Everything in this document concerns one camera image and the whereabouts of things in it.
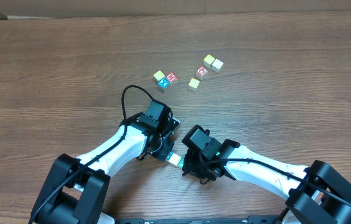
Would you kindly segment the plain cream wooden block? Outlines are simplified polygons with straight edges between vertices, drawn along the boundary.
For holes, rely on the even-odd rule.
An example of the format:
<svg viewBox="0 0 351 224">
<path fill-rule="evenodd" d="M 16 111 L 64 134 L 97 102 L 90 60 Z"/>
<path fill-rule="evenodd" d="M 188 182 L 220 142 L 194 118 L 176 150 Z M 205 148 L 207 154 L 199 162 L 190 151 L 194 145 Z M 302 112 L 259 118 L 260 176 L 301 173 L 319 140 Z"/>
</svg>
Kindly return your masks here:
<svg viewBox="0 0 351 224">
<path fill-rule="evenodd" d="M 180 159 L 181 159 L 180 156 L 178 156 L 177 154 L 173 153 L 172 157 L 169 160 L 169 163 L 174 165 L 174 166 L 178 166 L 178 163 L 179 163 Z"/>
</svg>

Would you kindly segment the yellow green picture block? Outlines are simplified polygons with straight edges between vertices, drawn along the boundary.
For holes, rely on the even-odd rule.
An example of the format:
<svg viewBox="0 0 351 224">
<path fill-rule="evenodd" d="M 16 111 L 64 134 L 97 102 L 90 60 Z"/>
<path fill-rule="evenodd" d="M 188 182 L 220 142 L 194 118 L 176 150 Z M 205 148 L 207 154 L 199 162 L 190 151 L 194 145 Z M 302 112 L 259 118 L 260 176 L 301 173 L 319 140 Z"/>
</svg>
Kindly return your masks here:
<svg viewBox="0 0 351 224">
<path fill-rule="evenodd" d="M 178 167 L 182 169 L 183 166 L 184 166 L 184 158 L 182 157 L 178 163 Z"/>
</svg>

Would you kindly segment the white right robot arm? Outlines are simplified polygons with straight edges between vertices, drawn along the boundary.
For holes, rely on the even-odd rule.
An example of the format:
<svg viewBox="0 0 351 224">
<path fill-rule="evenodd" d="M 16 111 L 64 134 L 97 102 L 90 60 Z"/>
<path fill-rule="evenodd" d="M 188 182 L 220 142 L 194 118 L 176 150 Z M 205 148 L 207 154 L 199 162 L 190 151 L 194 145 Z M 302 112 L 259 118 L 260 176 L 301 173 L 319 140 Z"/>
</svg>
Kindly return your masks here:
<svg viewBox="0 0 351 224">
<path fill-rule="evenodd" d="M 261 156 L 227 139 L 183 140 L 183 170 L 202 184 L 226 176 L 262 187 L 285 200 L 282 223 L 351 223 L 351 183 L 331 165 L 309 167 Z"/>
</svg>

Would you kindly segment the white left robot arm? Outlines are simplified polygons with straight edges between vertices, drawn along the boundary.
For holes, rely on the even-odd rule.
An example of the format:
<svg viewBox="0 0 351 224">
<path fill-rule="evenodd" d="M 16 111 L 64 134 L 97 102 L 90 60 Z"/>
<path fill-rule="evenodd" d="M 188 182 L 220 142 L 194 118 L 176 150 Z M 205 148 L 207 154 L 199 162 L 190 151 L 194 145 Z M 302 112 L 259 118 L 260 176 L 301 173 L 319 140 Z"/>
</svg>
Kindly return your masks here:
<svg viewBox="0 0 351 224">
<path fill-rule="evenodd" d="M 96 149 L 52 164 L 30 215 L 30 223 L 115 223 L 103 213 L 112 176 L 132 159 L 151 155 L 166 160 L 180 121 L 168 116 L 149 126 L 144 113 L 122 121 L 119 130 Z"/>
</svg>

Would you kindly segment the blue X letter block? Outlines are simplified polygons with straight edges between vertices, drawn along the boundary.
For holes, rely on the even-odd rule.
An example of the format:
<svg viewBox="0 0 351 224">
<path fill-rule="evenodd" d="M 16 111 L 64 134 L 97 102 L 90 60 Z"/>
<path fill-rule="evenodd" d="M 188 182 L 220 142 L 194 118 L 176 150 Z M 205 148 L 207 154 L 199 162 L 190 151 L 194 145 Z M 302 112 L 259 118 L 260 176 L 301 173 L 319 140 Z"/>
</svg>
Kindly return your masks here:
<svg viewBox="0 0 351 224">
<path fill-rule="evenodd" d="M 170 86 L 170 81 L 167 78 L 162 78 L 158 81 L 157 85 L 161 91 L 165 91 Z"/>
</svg>

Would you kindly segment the red M letter block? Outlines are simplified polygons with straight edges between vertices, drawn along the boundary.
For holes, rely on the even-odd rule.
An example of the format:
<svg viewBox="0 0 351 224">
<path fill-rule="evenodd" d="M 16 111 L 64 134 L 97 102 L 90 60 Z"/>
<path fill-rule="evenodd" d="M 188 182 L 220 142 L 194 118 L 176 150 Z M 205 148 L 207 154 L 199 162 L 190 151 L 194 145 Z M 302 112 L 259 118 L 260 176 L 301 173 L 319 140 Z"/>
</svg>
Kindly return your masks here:
<svg viewBox="0 0 351 224">
<path fill-rule="evenodd" d="M 174 72 L 170 72 L 168 73 L 165 78 L 167 79 L 167 81 L 169 82 L 169 85 L 173 85 L 177 82 L 178 77 L 175 75 Z"/>
</svg>

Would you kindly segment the yellow smiley block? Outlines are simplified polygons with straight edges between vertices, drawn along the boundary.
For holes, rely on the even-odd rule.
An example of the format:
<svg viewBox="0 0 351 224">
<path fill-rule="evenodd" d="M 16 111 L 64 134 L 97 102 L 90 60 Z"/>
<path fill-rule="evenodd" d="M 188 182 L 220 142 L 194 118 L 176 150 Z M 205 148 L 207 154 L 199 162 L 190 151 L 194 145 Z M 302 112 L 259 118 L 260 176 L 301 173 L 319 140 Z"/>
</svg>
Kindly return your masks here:
<svg viewBox="0 0 351 224">
<path fill-rule="evenodd" d="M 190 82 L 188 84 L 188 89 L 191 91 L 197 91 L 199 84 L 200 84 L 200 80 L 197 80 L 195 78 L 191 78 Z"/>
</svg>

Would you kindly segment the yellow G letter block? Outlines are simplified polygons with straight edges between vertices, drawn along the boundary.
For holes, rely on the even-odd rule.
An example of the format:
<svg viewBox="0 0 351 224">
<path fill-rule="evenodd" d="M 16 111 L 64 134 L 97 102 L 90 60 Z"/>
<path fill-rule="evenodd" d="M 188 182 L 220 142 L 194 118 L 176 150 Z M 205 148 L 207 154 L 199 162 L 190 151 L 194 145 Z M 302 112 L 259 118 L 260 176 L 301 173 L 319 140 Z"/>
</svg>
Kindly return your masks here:
<svg viewBox="0 0 351 224">
<path fill-rule="evenodd" d="M 158 70 L 156 73 L 153 74 L 154 81 L 157 83 L 165 77 L 161 70 Z"/>
</svg>

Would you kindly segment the red picture block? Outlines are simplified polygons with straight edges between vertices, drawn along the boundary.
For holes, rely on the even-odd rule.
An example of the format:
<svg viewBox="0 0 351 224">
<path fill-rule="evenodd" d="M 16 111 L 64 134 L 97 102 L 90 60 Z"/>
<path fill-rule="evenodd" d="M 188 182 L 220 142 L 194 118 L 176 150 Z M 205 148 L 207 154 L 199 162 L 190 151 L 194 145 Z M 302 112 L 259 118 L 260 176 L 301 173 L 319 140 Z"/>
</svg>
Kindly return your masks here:
<svg viewBox="0 0 351 224">
<path fill-rule="evenodd" d="M 208 70 L 204 66 L 200 66 L 196 71 L 196 77 L 200 80 L 203 80 L 208 74 Z"/>
</svg>

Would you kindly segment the yellow top block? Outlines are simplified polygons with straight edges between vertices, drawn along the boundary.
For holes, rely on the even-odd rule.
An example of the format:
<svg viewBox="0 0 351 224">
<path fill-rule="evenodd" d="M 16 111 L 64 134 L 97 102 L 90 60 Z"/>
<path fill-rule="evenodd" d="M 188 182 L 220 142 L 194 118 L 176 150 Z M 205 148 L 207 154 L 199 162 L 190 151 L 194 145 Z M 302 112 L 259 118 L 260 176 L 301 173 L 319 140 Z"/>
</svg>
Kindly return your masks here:
<svg viewBox="0 0 351 224">
<path fill-rule="evenodd" d="M 213 57 L 212 55 L 208 54 L 203 61 L 203 65 L 207 68 L 211 68 L 211 65 L 213 64 L 213 62 L 215 61 L 215 57 Z"/>
</svg>

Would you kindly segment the white letter block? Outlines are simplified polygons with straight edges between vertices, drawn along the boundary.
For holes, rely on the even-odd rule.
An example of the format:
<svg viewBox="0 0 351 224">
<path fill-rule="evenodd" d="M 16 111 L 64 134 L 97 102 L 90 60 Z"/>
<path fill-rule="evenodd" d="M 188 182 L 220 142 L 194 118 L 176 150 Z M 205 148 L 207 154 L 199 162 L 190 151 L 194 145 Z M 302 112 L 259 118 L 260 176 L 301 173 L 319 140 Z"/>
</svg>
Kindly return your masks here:
<svg viewBox="0 0 351 224">
<path fill-rule="evenodd" d="M 216 59 L 213 61 L 213 63 L 211 64 L 211 69 L 212 69 L 214 72 L 219 73 L 219 72 L 221 71 L 221 69 L 223 68 L 223 65 L 224 65 L 224 63 L 223 63 L 221 60 L 219 60 L 219 59 L 216 58 Z"/>
</svg>

